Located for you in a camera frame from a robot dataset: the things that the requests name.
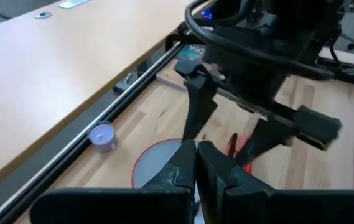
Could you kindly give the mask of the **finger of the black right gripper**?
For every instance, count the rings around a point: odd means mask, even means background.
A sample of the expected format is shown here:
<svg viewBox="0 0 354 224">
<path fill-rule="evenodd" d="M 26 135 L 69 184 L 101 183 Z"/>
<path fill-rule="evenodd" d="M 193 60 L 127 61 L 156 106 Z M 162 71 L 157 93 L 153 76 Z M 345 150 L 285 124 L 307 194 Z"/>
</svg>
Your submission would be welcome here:
<svg viewBox="0 0 354 224">
<path fill-rule="evenodd" d="M 211 78 L 198 75 L 184 82 L 189 95 L 189 108 L 182 140 L 195 139 L 217 108 L 213 101 L 217 87 Z"/>
<path fill-rule="evenodd" d="M 254 127 L 251 136 L 237 153 L 235 162 L 244 167 L 257 157 L 280 144 L 286 144 L 293 137 L 293 128 L 275 119 L 265 121 L 260 119 Z"/>
</svg>

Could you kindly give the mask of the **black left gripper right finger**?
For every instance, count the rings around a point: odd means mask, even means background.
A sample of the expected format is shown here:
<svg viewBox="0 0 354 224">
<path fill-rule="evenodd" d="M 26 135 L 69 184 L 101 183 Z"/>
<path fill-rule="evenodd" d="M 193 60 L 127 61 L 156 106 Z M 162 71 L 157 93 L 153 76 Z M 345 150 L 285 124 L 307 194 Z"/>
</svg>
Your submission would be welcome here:
<svg viewBox="0 0 354 224">
<path fill-rule="evenodd" d="M 197 185 L 210 224 L 354 224 L 354 190 L 278 190 L 212 142 L 197 148 Z"/>
</svg>

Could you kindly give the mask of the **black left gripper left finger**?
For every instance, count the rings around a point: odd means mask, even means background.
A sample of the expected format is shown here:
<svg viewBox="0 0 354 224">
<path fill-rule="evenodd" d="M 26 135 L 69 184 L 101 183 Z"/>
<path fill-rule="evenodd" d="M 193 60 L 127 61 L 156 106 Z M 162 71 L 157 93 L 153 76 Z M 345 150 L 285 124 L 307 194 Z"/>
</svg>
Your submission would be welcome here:
<svg viewBox="0 0 354 224">
<path fill-rule="evenodd" d="M 41 195 L 32 224 L 194 224 L 194 140 L 184 141 L 142 187 L 68 188 Z"/>
</svg>

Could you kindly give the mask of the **red desk lamp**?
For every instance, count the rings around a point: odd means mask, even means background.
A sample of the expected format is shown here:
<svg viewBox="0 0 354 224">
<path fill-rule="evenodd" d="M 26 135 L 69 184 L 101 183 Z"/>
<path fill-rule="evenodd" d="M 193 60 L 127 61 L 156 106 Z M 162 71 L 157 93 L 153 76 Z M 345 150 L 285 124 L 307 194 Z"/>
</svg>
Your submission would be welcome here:
<svg viewBox="0 0 354 224">
<path fill-rule="evenodd" d="M 237 156 L 247 137 L 233 133 L 228 141 L 227 155 L 233 159 Z M 148 147 L 135 161 L 131 174 L 131 187 L 141 188 L 151 180 L 176 153 L 181 146 L 181 139 L 166 139 Z"/>
</svg>

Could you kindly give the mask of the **Acadia picture book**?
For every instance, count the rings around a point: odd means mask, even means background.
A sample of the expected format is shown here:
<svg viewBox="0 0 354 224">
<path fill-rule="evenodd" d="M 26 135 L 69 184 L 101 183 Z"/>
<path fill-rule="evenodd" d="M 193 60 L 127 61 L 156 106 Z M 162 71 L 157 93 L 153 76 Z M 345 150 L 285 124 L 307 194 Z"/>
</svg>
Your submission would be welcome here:
<svg viewBox="0 0 354 224">
<path fill-rule="evenodd" d="M 204 45 L 185 45 L 175 58 L 177 60 L 201 61 L 204 53 Z"/>
</svg>

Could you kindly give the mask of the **beige wooden desk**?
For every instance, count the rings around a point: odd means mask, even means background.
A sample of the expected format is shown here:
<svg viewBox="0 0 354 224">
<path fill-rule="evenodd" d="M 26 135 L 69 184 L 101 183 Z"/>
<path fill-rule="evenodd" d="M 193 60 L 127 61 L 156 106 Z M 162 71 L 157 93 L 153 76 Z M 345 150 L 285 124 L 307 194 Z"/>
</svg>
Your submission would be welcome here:
<svg viewBox="0 0 354 224">
<path fill-rule="evenodd" d="M 152 53 L 193 0 L 88 0 L 0 23 L 0 182 Z"/>
</svg>

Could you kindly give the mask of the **white desk plate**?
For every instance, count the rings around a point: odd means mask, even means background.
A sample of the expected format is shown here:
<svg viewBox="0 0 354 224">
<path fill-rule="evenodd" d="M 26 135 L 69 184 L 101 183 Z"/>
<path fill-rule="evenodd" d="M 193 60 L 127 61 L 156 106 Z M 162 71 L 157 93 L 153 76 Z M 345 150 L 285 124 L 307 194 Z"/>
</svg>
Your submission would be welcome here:
<svg viewBox="0 0 354 224">
<path fill-rule="evenodd" d="M 89 0 L 66 0 L 58 4 L 58 7 L 61 9 L 71 9 L 73 7 L 77 7 L 81 4 L 88 2 Z"/>
</svg>

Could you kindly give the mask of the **black aluminium table frame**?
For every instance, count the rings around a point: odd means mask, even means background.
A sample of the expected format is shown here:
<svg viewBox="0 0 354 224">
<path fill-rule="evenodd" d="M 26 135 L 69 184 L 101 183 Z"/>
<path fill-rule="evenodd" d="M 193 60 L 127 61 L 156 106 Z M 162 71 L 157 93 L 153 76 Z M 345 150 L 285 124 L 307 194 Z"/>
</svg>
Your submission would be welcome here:
<svg viewBox="0 0 354 224">
<path fill-rule="evenodd" d="M 155 74 L 164 68 L 166 63 L 170 62 L 185 46 L 183 42 L 172 44 L 173 40 L 175 40 L 175 34 L 168 36 L 165 41 L 165 54 L 117 97 L 112 104 L 105 108 L 96 118 L 92 119 L 84 129 L 71 139 L 63 149 L 59 150 L 24 185 L 13 192 L 6 201 L 3 201 L 0 205 L 0 224 L 8 224 L 17 220 L 34 200 L 44 193 L 86 151 L 90 145 L 87 136 L 90 128 L 99 121 L 114 121 L 146 90 L 155 80 Z"/>
</svg>

